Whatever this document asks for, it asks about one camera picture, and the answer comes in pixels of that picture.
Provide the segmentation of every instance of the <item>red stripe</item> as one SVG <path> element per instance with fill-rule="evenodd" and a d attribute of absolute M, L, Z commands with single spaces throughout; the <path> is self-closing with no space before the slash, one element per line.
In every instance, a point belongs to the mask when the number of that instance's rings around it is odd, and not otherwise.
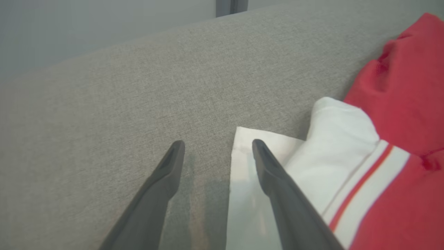
<path fill-rule="evenodd" d="M 365 173 L 365 175 L 358 181 L 358 183 L 353 187 L 353 189 L 350 191 L 350 193 L 347 195 L 347 198 L 343 201 L 339 209 L 337 210 L 335 216 L 333 217 L 333 220 L 330 222 L 330 229 L 334 232 L 337 224 L 342 217 L 342 214 L 344 213 L 345 209 L 349 205 L 350 201 L 353 199 L 353 197 L 356 195 L 356 193 L 359 191 L 359 189 L 362 187 L 362 185 L 372 176 L 372 174 L 376 171 L 376 169 L 379 168 L 379 166 L 385 161 L 387 156 L 392 151 L 393 145 L 389 144 L 384 152 L 379 156 L 379 159 L 373 164 L 373 166 Z"/>

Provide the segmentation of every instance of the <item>gray textile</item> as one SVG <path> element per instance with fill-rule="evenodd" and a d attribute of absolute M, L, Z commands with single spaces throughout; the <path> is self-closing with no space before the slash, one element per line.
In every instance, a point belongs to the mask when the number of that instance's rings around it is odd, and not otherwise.
<path fill-rule="evenodd" d="M 343 98 L 388 39 L 443 9 L 298 0 L 0 84 L 0 249 L 97 249 L 178 139 L 185 164 L 161 249 L 224 249 L 236 126 L 303 139 L 314 101 Z"/>

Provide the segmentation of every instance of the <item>red garment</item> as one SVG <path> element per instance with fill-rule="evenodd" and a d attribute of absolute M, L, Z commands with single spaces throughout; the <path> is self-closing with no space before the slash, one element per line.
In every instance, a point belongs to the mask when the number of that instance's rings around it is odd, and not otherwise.
<path fill-rule="evenodd" d="M 411 153 L 350 249 L 444 249 L 444 23 L 424 14 L 357 76 L 345 102 Z"/>

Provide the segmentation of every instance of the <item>gray fabric surface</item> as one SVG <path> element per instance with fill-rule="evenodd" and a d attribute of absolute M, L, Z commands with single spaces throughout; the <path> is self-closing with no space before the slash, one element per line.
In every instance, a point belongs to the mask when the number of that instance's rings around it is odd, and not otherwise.
<path fill-rule="evenodd" d="M 224 249 L 236 126 L 304 138 L 432 0 L 298 0 L 77 57 L 0 86 L 0 249 L 96 249 L 186 143 L 161 249 Z"/>

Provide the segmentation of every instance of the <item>gray couch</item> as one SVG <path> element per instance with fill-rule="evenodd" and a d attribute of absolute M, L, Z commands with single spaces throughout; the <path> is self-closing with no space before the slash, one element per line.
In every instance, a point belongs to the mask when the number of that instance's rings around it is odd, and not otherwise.
<path fill-rule="evenodd" d="M 186 144 L 161 249 L 224 249 L 236 126 L 304 139 L 314 101 L 439 0 L 297 0 L 72 58 L 0 85 L 0 249 L 97 249 Z"/>

